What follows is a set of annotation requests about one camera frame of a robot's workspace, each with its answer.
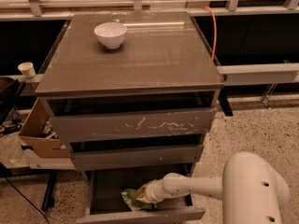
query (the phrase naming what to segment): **open drawer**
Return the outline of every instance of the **open drawer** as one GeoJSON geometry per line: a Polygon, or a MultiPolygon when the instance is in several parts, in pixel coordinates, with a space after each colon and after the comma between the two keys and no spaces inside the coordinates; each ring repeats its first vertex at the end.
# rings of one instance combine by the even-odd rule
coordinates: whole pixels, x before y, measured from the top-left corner
{"type": "Polygon", "coordinates": [[[50,118],[65,143],[207,133],[215,108],[169,109],[50,118]]]}
{"type": "Polygon", "coordinates": [[[138,189],[152,179],[163,178],[167,173],[187,175],[187,166],[173,164],[92,172],[86,217],[78,219],[77,223],[159,224],[201,219],[205,209],[194,207],[190,195],[157,203],[155,210],[135,212],[121,197],[124,189],[138,189]]]}
{"type": "Polygon", "coordinates": [[[199,161],[203,134],[72,143],[78,171],[199,161]]]}

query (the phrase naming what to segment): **green object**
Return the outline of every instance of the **green object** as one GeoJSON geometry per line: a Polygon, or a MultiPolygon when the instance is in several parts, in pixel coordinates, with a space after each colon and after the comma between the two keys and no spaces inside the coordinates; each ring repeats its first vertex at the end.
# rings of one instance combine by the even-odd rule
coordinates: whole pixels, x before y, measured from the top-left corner
{"type": "Polygon", "coordinates": [[[137,196],[139,196],[137,189],[125,189],[121,196],[132,211],[153,210],[155,208],[153,203],[142,203],[137,199],[137,196]]]}

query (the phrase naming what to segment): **white cup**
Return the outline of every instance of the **white cup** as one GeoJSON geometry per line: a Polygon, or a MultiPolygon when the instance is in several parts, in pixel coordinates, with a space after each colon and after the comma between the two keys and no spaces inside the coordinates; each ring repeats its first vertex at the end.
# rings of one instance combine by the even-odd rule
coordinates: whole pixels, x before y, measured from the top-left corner
{"type": "Polygon", "coordinates": [[[18,66],[19,71],[26,77],[26,79],[33,79],[36,76],[36,71],[32,63],[21,63],[18,66]]]}

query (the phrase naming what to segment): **cable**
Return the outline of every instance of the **cable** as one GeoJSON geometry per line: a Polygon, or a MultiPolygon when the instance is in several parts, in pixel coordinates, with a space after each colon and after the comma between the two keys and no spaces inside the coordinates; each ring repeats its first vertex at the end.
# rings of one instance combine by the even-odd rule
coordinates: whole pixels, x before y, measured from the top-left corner
{"type": "Polygon", "coordinates": [[[0,137],[3,137],[4,135],[15,133],[21,130],[21,125],[19,123],[12,124],[10,126],[0,126],[0,137]]]}
{"type": "Polygon", "coordinates": [[[211,15],[212,15],[212,19],[213,19],[213,27],[214,27],[214,41],[213,41],[213,49],[212,49],[212,61],[214,61],[214,57],[215,57],[215,51],[216,51],[216,44],[217,44],[217,24],[216,24],[216,17],[215,17],[215,13],[212,10],[211,7],[209,6],[202,6],[202,9],[208,10],[211,15]]]}
{"type": "Polygon", "coordinates": [[[45,218],[48,224],[50,224],[47,217],[42,213],[42,211],[40,211],[33,203],[31,203],[31,201],[28,198],[26,198],[6,177],[5,180],[11,185],[12,188],[14,188],[29,204],[31,204],[45,218]]]}

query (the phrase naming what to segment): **orange cable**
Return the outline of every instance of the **orange cable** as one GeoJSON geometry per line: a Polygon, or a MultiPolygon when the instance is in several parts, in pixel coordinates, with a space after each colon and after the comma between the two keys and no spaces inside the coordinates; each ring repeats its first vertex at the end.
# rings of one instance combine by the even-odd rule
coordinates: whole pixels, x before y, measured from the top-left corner
{"type": "Polygon", "coordinates": [[[213,41],[213,49],[212,49],[212,61],[214,61],[215,51],[216,51],[216,44],[217,44],[217,24],[216,24],[216,17],[215,13],[209,6],[202,6],[202,9],[208,10],[213,18],[213,27],[214,27],[214,41],[213,41]]]}

